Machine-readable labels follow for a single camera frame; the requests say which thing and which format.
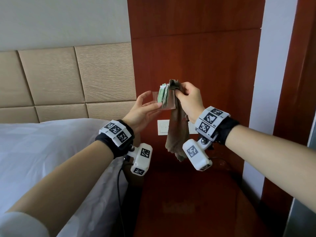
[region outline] metal screw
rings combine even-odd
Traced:
[[[206,145],[206,144],[208,143],[208,141],[207,141],[207,139],[202,138],[201,143],[202,143],[203,145]]]

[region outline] brown cloth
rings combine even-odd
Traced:
[[[182,93],[184,92],[181,83],[176,80],[170,80],[169,89],[178,89]],[[179,161],[183,161],[185,158],[187,158],[187,156],[182,149],[182,145],[190,138],[188,127],[189,118],[182,109],[178,98],[175,98],[175,102],[176,109],[171,110],[171,116],[169,120],[166,149],[169,152],[174,153]]]

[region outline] sleeve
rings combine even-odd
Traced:
[[[37,219],[20,212],[0,215],[0,237],[49,237],[46,227]]]

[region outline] beige headboard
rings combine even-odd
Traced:
[[[0,123],[119,119],[135,100],[130,43],[0,52]]]

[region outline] white bedsheet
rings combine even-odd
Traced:
[[[98,130],[108,121],[71,119],[39,124],[0,124],[0,213],[7,211],[23,194],[94,141]],[[101,216],[108,220],[102,233],[109,233],[118,214],[116,180],[123,159],[116,158],[102,174],[92,191],[59,233],[59,237],[85,237]],[[120,177],[122,198],[127,189]]]

